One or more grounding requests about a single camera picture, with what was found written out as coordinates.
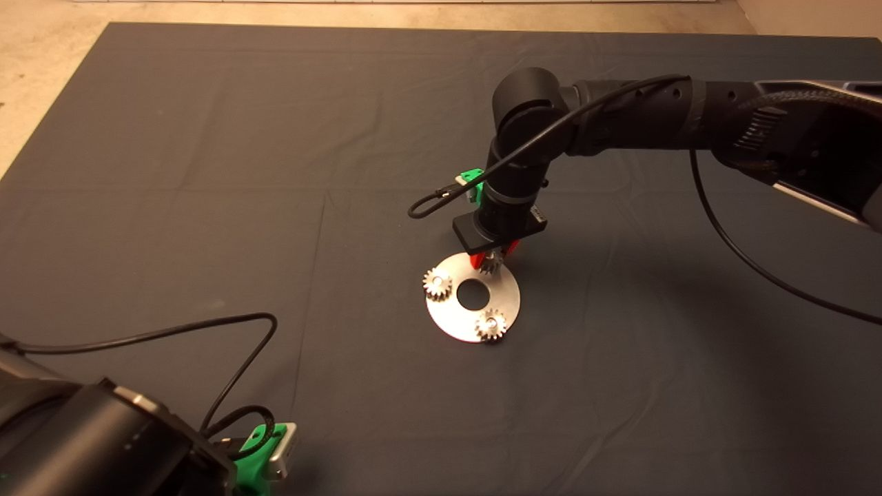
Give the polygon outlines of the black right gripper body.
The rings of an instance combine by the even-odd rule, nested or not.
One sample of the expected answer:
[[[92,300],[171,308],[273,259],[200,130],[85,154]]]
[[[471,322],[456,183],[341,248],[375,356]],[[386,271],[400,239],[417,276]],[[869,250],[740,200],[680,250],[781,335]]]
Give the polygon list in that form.
[[[545,230],[547,225],[547,217],[538,207],[527,211],[480,207],[453,219],[453,231],[466,252],[502,248]]]

